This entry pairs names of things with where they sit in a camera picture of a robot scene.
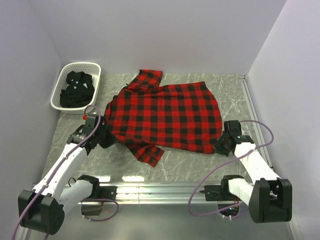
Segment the white backdrop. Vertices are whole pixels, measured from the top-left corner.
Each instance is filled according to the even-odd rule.
[[[64,64],[247,74],[286,0],[29,0]]]
[[[258,118],[274,132],[271,161],[293,185],[305,240],[320,239],[319,9],[319,0],[288,0],[248,74]]]
[[[18,196],[39,181],[59,112],[50,96],[62,67],[30,4],[0,1],[0,239],[11,239]]]

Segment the laundry basket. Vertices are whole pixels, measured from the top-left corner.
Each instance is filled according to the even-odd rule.
[[[61,104],[60,104],[61,89],[65,90],[67,88],[68,84],[66,82],[66,79],[67,79],[67,75],[71,71],[85,72],[86,74],[90,74],[92,76],[92,85],[94,87],[94,94],[91,102],[88,104],[88,105],[91,105],[91,104],[95,104],[97,100],[98,89],[100,85],[101,67],[98,64],[93,62],[70,63],[62,69],[59,75],[59,78],[55,84],[53,94],[50,100],[51,106],[66,114],[83,114],[87,106],[77,107],[77,108],[65,108],[65,107],[61,107]],[[93,110],[93,107],[89,107],[87,110],[87,113],[92,110]]]

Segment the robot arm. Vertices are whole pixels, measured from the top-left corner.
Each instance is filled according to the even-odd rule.
[[[18,197],[20,216],[43,186],[47,186],[26,212],[20,222],[22,227],[54,235],[63,224],[65,214],[76,204],[85,198],[101,198],[102,189],[96,177],[83,175],[72,187],[65,188],[65,184],[97,144],[106,149],[116,142],[116,138],[108,131],[105,119],[102,119],[94,135],[62,163],[50,184],[47,184],[47,179],[55,171],[56,166],[61,164],[66,154],[89,136],[97,126],[97,118],[98,116],[91,114],[85,116],[85,125],[80,126],[69,136],[61,156],[47,175],[32,191],[23,190],[21,192]],[[235,199],[237,196],[247,204],[255,223],[290,221],[292,186],[289,180],[281,179],[266,164],[256,150],[251,137],[242,135],[239,121],[225,122],[224,132],[215,145],[216,153],[228,156],[232,152],[236,157],[241,157],[250,150],[253,152],[241,158],[240,161],[250,175],[253,184],[246,182],[239,175],[224,176],[220,187],[222,195],[226,200]],[[114,200],[115,196],[114,194],[108,199]]]
[[[23,190],[19,195],[18,209],[21,216],[36,194],[43,186],[47,186],[23,217],[20,222],[22,227],[53,235],[60,229],[65,215],[79,202],[85,198],[101,198],[102,190],[99,179],[96,177],[83,175],[77,179],[74,185],[65,188],[74,171],[84,162],[86,156],[97,144],[102,148],[108,148],[116,142],[116,138],[108,131],[107,123],[102,117],[94,135],[63,161],[66,154],[89,136],[98,124],[97,115],[89,114],[84,116],[84,119],[85,124],[69,136],[61,156],[46,176],[34,186],[32,191]],[[47,180],[54,171],[56,172],[48,185]]]
[[[215,149],[229,155],[232,152],[251,177],[252,184],[242,176],[224,176],[221,181],[222,195],[237,196],[248,205],[255,223],[288,222],[292,218],[292,185],[281,179],[265,162],[250,136],[242,135],[239,121],[224,122],[224,131]]]

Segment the gray marble surface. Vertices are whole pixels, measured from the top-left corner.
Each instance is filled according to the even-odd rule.
[[[101,76],[96,105],[102,113],[112,97],[117,95],[120,89],[134,77],[134,74]],[[164,74],[161,85],[200,81],[205,81],[217,99],[223,121],[251,119],[242,84],[236,74]],[[47,174],[62,153],[68,136],[83,123],[81,115],[60,114],[43,175]],[[242,129],[246,135],[250,135],[257,142],[252,123],[242,124]],[[120,143],[108,149],[97,146],[74,173],[74,177],[86,174],[99,177],[101,181],[110,179],[111,182],[195,182],[201,180],[209,170],[231,158],[218,154],[161,148],[165,153],[156,167],[152,168],[146,163],[139,162]],[[241,163],[236,162],[218,169],[208,180],[220,181],[224,175],[231,174],[240,174],[250,179]]]

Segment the purple cord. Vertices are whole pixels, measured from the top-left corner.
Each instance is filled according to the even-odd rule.
[[[99,202],[111,202],[111,203],[114,203],[116,205],[116,210],[115,212],[107,217],[107,218],[104,218],[104,219],[92,219],[90,217],[87,217],[87,216],[84,216],[85,219],[88,219],[89,221],[92,221],[92,222],[104,222],[104,221],[107,221],[109,219],[112,219],[119,211],[119,203],[117,203],[115,200],[112,200],[112,199],[104,199],[104,198],[98,198],[98,199],[86,199],[88,201],[99,201]]]
[[[21,216],[19,217],[18,223],[16,224],[14,230],[13,230],[13,234],[12,234],[12,240],[16,239],[16,234],[19,228],[19,225],[22,221],[22,219],[24,218],[24,216],[26,215],[26,213],[28,212],[28,210],[30,209],[30,207],[32,206],[32,204],[37,200],[37,198],[40,196],[40,194],[49,186],[49,183],[51,182],[51,180],[53,179],[53,177],[55,176],[55,174],[57,173],[57,171],[59,170],[59,168],[61,167],[61,165],[65,162],[65,160],[68,159],[68,157],[77,149],[79,148],[82,144],[84,144],[89,138],[91,138],[93,136],[93,134],[96,132],[96,130],[99,127],[100,121],[101,121],[101,114],[100,114],[100,110],[97,106],[95,105],[88,105],[85,110],[84,110],[84,114],[86,114],[86,111],[89,107],[94,107],[97,110],[98,113],[98,122],[96,124],[96,126],[94,127],[93,131],[84,139],[82,140],[78,145],[76,145],[74,148],[72,148],[66,155],[65,157],[62,158],[62,160],[59,162],[59,164],[55,167],[55,169],[53,170],[52,174],[49,176],[48,180],[46,181],[46,185],[43,185],[43,187],[40,189],[40,191],[34,196],[34,198],[29,202],[29,204],[25,207],[25,209],[23,210],[23,212],[21,213]]]
[[[271,135],[271,140],[268,142],[268,143],[265,143],[265,144],[262,144],[262,145],[258,145],[255,147],[255,149],[252,149],[250,151],[248,151],[246,154],[240,156],[240,157],[237,157],[235,160],[231,160],[231,161],[228,161],[228,162],[225,162],[223,164],[220,164],[218,166],[216,166],[213,170],[211,170],[207,175],[204,176],[204,178],[198,183],[198,185],[194,188],[194,190],[192,191],[191,193],[191,196],[189,198],[189,201],[188,201],[188,210],[189,210],[189,213],[193,216],[196,216],[196,217],[204,217],[204,216],[210,216],[210,215],[213,215],[213,214],[216,214],[216,213],[219,213],[219,212],[222,212],[222,211],[225,211],[229,208],[234,208],[234,207],[237,207],[241,204],[243,204],[243,202],[239,202],[239,203],[236,203],[236,204],[233,204],[233,205],[230,205],[230,206],[226,206],[224,208],[221,208],[221,209],[218,209],[218,210],[215,210],[215,211],[211,211],[211,212],[206,212],[206,213],[195,213],[192,211],[192,206],[191,206],[191,201],[192,201],[192,198],[194,197],[194,195],[196,194],[198,188],[201,186],[201,184],[204,183],[205,180],[207,180],[207,178],[213,174],[216,170],[224,167],[225,165],[228,165],[228,164],[231,164],[231,163],[234,163],[234,162],[237,162],[239,161],[240,159],[242,158],[245,158],[247,157],[248,155],[250,155],[254,150],[258,149],[258,148],[262,148],[262,147],[265,147],[265,146],[268,146],[270,144],[273,143],[275,137],[274,137],[274,134],[273,132],[271,131],[271,129],[265,125],[264,123],[260,122],[260,121],[256,121],[256,120],[242,120],[242,121],[239,121],[240,123],[245,123],[245,122],[251,122],[251,123],[256,123],[256,124],[260,124],[262,126],[264,126],[269,132],[270,132],[270,135]]]
[[[242,213],[236,215],[236,216],[233,216],[231,217],[232,219],[236,219],[236,218],[239,218],[241,217],[242,215],[245,215],[247,212],[249,211],[249,208],[247,208],[246,210],[244,210]]]

